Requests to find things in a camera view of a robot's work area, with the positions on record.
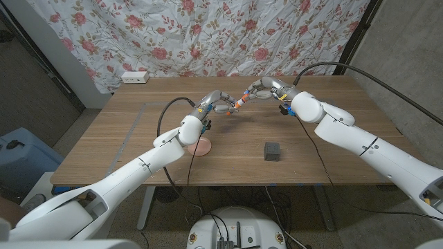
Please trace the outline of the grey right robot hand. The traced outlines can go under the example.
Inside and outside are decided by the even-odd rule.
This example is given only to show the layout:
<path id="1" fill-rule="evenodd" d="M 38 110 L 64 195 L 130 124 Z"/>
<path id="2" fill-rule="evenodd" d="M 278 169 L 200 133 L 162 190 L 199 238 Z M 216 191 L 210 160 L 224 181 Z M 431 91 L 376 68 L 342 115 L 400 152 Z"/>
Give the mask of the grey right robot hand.
<path id="1" fill-rule="evenodd" d="M 282 102 L 292 101 L 301 91 L 274 77 L 263 77 L 254 81 L 244 92 L 244 101 L 275 98 Z"/>

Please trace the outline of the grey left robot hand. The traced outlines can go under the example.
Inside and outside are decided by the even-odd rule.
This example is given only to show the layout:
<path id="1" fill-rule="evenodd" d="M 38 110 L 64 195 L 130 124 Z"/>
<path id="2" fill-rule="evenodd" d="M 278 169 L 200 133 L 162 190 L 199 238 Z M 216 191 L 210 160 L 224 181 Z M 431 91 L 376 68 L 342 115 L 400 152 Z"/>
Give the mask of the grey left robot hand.
<path id="1" fill-rule="evenodd" d="M 190 115 L 203 121 L 211 111 L 218 114 L 233 113 L 236 102 L 235 98 L 229 94 L 215 90 L 203 97 Z"/>

